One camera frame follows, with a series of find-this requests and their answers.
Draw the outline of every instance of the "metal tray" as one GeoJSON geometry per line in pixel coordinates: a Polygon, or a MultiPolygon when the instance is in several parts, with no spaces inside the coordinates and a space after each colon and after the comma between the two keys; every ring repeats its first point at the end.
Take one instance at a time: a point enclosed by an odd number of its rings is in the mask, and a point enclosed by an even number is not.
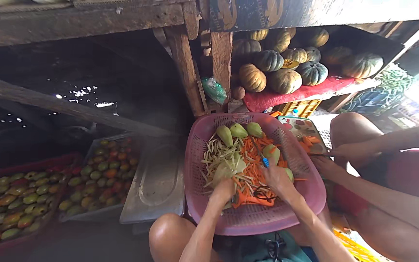
{"type": "Polygon", "coordinates": [[[119,222],[152,221],[165,213],[183,215],[186,138],[146,139],[119,222]]]}
{"type": "MultiPolygon", "coordinates": [[[[93,140],[92,145],[90,146],[90,149],[89,149],[89,151],[87,153],[87,156],[84,160],[83,166],[85,166],[87,164],[88,159],[93,155],[94,150],[98,146],[100,146],[100,142],[102,140],[120,141],[120,140],[123,140],[123,139],[128,138],[128,137],[137,137],[137,135],[134,134],[134,133],[128,132],[128,133],[115,135],[115,136],[111,136],[111,137],[107,137],[107,138],[101,138],[101,139],[93,140]]],[[[137,137],[137,140],[138,141],[143,141],[142,138],[138,138],[138,137],[137,137]]],[[[142,160],[139,159],[137,170],[140,168],[141,162],[142,162],[142,160]]],[[[117,219],[121,215],[123,206],[124,206],[124,204],[112,205],[112,206],[108,206],[108,207],[105,207],[105,208],[102,208],[102,209],[98,209],[96,211],[91,211],[91,212],[81,213],[81,214],[78,214],[78,215],[73,215],[71,217],[67,217],[66,214],[64,212],[62,212],[59,215],[59,221],[61,221],[61,222],[65,222],[65,221],[69,221],[69,220],[73,220],[73,221],[106,221],[106,220],[113,219],[113,218],[117,219]]]]}

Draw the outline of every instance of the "stainless steel tray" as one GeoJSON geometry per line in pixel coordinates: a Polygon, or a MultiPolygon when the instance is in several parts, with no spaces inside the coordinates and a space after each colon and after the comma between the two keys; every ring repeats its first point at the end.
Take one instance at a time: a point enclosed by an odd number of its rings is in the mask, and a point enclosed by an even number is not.
{"type": "Polygon", "coordinates": [[[186,138],[146,139],[122,209],[121,224],[152,221],[165,213],[183,215],[186,138]]]}

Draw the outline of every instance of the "pink plastic basket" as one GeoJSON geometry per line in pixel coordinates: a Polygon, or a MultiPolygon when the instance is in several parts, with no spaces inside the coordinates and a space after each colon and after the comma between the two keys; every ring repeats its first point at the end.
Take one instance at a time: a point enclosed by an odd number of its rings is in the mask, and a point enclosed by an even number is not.
{"type": "MultiPolygon", "coordinates": [[[[310,158],[301,148],[297,139],[276,118],[262,113],[245,114],[210,114],[199,118],[190,130],[185,151],[185,197],[189,214],[197,223],[208,204],[208,196],[203,188],[205,181],[201,172],[206,173],[205,165],[200,161],[206,152],[206,142],[220,125],[231,126],[233,123],[257,122],[276,144],[281,145],[284,159],[297,178],[307,181],[295,182],[295,187],[305,198],[308,206],[318,214],[326,202],[326,190],[310,158]]],[[[290,206],[276,200],[272,207],[262,205],[243,205],[237,209],[224,210],[216,225],[218,235],[256,235],[285,229],[298,224],[299,221],[290,206]]]]}

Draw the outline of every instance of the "green pumpkin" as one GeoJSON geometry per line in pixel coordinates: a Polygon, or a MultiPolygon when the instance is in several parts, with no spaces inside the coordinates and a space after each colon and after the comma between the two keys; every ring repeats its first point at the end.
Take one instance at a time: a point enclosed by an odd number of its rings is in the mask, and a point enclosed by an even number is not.
{"type": "Polygon", "coordinates": [[[253,64],[242,65],[239,69],[242,87],[249,92],[261,92],[266,87],[266,76],[253,64]]]}
{"type": "Polygon", "coordinates": [[[282,52],[281,56],[289,61],[297,61],[299,63],[305,63],[308,58],[305,49],[302,48],[287,49],[282,52]]]}
{"type": "Polygon", "coordinates": [[[265,50],[255,56],[255,65],[263,72],[277,71],[283,64],[284,58],[274,50],[265,50]]]}
{"type": "Polygon", "coordinates": [[[329,40],[329,33],[321,27],[304,27],[298,31],[298,37],[306,46],[320,47],[329,40]]]}
{"type": "Polygon", "coordinates": [[[271,33],[265,40],[266,49],[278,51],[282,53],[285,51],[290,44],[291,32],[286,29],[277,29],[276,31],[271,30],[271,33]]]}
{"type": "Polygon", "coordinates": [[[266,38],[268,33],[269,33],[269,29],[260,29],[260,30],[249,32],[248,38],[261,41],[266,38]]]}
{"type": "Polygon", "coordinates": [[[314,86],[326,80],[328,69],[320,63],[301,63],[297,72],[302,76],[303,85],[314,86]]]}
{"type": "Polygon", "coordinates": [[[327,65],[341,65],[352,55],[352,50],[347,47],[334,47],[323,53],[321,62],[327,65]]]}
{"type": "Polygon", "coordinates": [[[261,52],[261,45],[257,40],[239,39],[234,41],[232,57],[241,63],[250,63],[256,53],[261,52]]]}
{"type": "Polygon", "coordinates": [[[318,63],[321,60],[321,53],[316,47],[305,47],[306,62],[318,63]]]}
{"type": "Polygon", "coordinates": [[[302,77],[292,69],[282,68],[269,75],[268,86],[276,93],[290,94],[302,86],[302,77]]]}
{"type": "Polygon", "coordinates": [[[350,57],[342,64],[342,73],[354,78],[367,78],[376,74],[384,65],[382,57],[372,53],[362,53],[350,57]]]}

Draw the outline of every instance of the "knee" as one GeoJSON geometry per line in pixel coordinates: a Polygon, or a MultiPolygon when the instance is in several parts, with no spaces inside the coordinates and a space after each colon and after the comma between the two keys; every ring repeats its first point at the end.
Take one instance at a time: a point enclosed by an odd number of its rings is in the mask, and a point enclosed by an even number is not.
{"type": "Polygon", "coordinates": [[[150,228],[148,235],[150,244],[165,239],[167,235],[172,235],[173,231],[180,227],[182,219],[182,217],[174,213],[167,213],[160,216],[150,228]]]}
{"type": "Polygon", "coordinates": [[[355,112],[342,113],[331,121],[330,129],[343,130],[344,127],[350,126],[351,123],[362,117],[362,115],[355,112]]]}

